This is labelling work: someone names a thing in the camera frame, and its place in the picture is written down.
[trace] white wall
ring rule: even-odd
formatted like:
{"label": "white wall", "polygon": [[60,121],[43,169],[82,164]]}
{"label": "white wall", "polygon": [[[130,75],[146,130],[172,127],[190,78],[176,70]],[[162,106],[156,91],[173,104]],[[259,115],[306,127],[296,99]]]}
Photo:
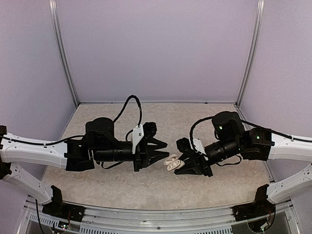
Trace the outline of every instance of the white wall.
{"label": "white wall", "polygon": [[[258,48],[241,109],[249,121],[312,137],[312,1],[266,1]],[[282,180],[308,163],[270,161]],[[312,191],[292,201],[304,234],[312,230]]]}
{"label": "white wall", "polygon": [[[59,139],[74,111],[47,0],[0,0],[0,125],[23,137]],[[44,167],[25,168],[41,177]],[[0,233],[11,234],[27,195],[0,181]]]}
{"label": "white wall", "polygon": [[58,1],[80,101],[235,102],[257,2]]}

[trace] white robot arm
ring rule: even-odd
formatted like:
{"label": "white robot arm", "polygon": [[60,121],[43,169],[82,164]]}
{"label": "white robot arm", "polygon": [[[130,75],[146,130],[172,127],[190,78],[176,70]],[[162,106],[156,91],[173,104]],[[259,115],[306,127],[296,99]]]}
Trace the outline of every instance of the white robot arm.
{"label": "white robot arm", "polygon": [[[196,125],[210,119],[218,141],[204,147],[203,152],[200,150],[201,143],[193,139],[193,131]],[[246,131],[243,123],[255,128]],[[238,154],[240,160],[292,159],[309,163],[305,169],[283,181],[258,188],[254,202],[234,206],[236,221],[274,213],[276,203],[286,201],[289,196],[312,186],[312,138],[290,136],[263,128],[241,120],[237,112],[220,112],[198,120],[191,127],[190,138],[182,138],[176,143],[183,153],[178,158],[183,161],[183,166],[175,169],[176,175],[213,176],[211,165],[228,165],[219,163]]]}
{"label": "white robot arm", "polygon": [[[293,136],[311,141],[312,138]],[[277,183],[272,183],[267,188],[268,201],[276,204],[289,199],[290,195],[301,193],[312,185],[312,143],[291,140],[272,134],[274,146],[271,147],[268,159],[293,159],[309,162],[302,171]]]}
{"label": "white robot arm", "polygon": [[[15,136],[11,133],[5,135],[8,139],[18,139],[27,142],[48,144],[51,141],[35,140]],[[12,140],[2,139],[2,149],[0,150],[1,161],[10,164],[8,168],[11,173],[3,177],[3,181],[13,184],[25,193],[37,199],[40,204],[48,204],[52,201],[53,191],[51,186],[47,186],[34,176],[26,172],[19,162],[35,163],[47,166],[53,166],[60,169],[66,169],[67,144],[64,142],[49,145],[38,146],[14,142]]]}
{"label": "white robot arm", "polygon": [[48,186],[26,172],[20,162],[52,166],[67,171],[81,172],[94,169],[94,160],[103,167],[104,162],[134,163],[139,171],[166,158],[169,153],[158,151],[167,144],[154,138],[157,132],[153,122],[140,124],[131,133],[132,141],[119,141],[114,137],[114,122],[97,118],[86,123],[86,134],[57,142],[28,139],[7,133],[0,126],[0,179],[19,187],[43,205],[42,212],[74,221],[81,221],[84,207],[67,204],[60,189]]}

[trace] white bracket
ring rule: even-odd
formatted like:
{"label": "white bracket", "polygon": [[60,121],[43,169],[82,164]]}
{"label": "white bracket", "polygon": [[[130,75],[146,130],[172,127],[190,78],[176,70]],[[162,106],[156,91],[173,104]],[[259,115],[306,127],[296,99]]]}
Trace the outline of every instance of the white bracket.
{"label": "white bracket", "polygon": [[205,152],[205,149],[204,149],[204,146],[203,144],[201,143],[201,140],[200,139],[196,139],[196,138],[193,138],[193,143],[195,145],[195,149],[193,148],[193,145],[191,144],[191,140],[189,138],[189,142],[190,142],[190,146],[191,146],[191,149],[192,150],[197,150],[198,152],[200,152],[201,154],[204,155],[205,159],[208,161],[208,158],[205,156],[206,152]]}
{"label": "white bracket", "polygon": [[53,190],[51,186],[47,186],[40,180],[25,171],[18,163],[11,163],[11,174],[6,175],[3,181],[15,185],[21,188],[25,193],[38,200],[40,204],[50,203],[53,196]]}
{"label": "white bracket", "polygon": [[268,201],[276,204],[286,201],[290,195],[301,193],[306,187],[312,185],[312,165],[310,163],[302,171],[280,182],[270,184],[267,189]]}
{"label": "white bracket", "polygon": [[132,131],[132,138],[131,138],[133,154],[136,153],[137,145],[140,143],[143,137],[144,137],[143,125],[142,124],[137,125]]}

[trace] black mount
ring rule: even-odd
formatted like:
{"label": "black mount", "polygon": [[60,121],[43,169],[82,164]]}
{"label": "black mount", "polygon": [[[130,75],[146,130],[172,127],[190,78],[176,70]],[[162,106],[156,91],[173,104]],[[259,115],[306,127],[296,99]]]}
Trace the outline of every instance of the black mount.
{"label": "black mount", "polygon": [[267,198],[267,187],[263,185],[257,189],[255,199],[251,203],[237,205],[233,207],[236,221],[242,221],[251,218],[265,216],[269,212],[275,213],[275,204],[271,204]]}
{"label": "black mount", "polygon": [[43,205],[42,212],[58,218],[81,222],[85,208],[83,206],[64,203],[61,190],[54,185],[51,188],[53,190],[52,201]]}
{"label": "black mount", "polygon": [[180,169],[175,170],[176,175],[204,175],[204,176],[213,176],[208,161],[203,155],[196,153],[191,149],[190,142],[187,138],[182,138],[176,142],[178,150],[183,153],[180,160],[184,161],[185,165]]}
{"label": "black mount", "polygon": [[94,119],[85,125],[86,134],[81,140],[67,140],[66,170],[81,172],[94,169],[94,160],[101,162],[132,161],[138,172],[153,163],[169,156],[168,152],[158,151],[167,147],[165,142],[154,138],[157,127],[154,122],[143,125],[144,137],[132,153],[132,144],[119,141],[114,136],[114,122],[105,117]]}

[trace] vertical metal pole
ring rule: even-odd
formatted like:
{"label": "vertical metal pole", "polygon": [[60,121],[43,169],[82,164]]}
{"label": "vertical metal pole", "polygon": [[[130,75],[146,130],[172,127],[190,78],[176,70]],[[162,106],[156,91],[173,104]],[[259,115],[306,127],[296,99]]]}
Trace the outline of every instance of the vertical metal pole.
{"label": "vertical metal pole", "polygon": [[51,16],[52,16],[53,29],[54,29],[55,37],[57,40],[59,57],[62,62],[63,70],[64,70],[65,77],[66,77],[66,82],[67,82],[71,97],[73,99],[75,107],[77,108],[79,106],[79,99],[78,99],[77,92],[73,83],[72,76],[69,71],[68,62],[67,62],[67,58],[66,58],[66,54],[64,50],[64,45],[63,45],[60,26],[59,26],[57,2],[56,0],[49,0],[49,4],[50,4]]}
{"label": "vertical metal pole", "polygon": [[246,87],[247,87],[247,83],[248,83],[250,73],[252,70],[254,57],[255,57],[257,44],[258,44],[258,39],[259,39],[259,35],[260,35],[263,10],[264,10],[264,0],[258,0],[258,8],[257,8],[257,14],[256,14],[255,23],[254,23],[252,44],[251,44],[249,54],[248,54],[247,65],[246,65],[246,68],[244,71],[244,78],[243,78],[242,84],[240,86],[237,101],[236,101],[236,104],[238,107],[240,107],[240,104],[243,100],[243,97],[244,97],[244,94],[246,91]]}

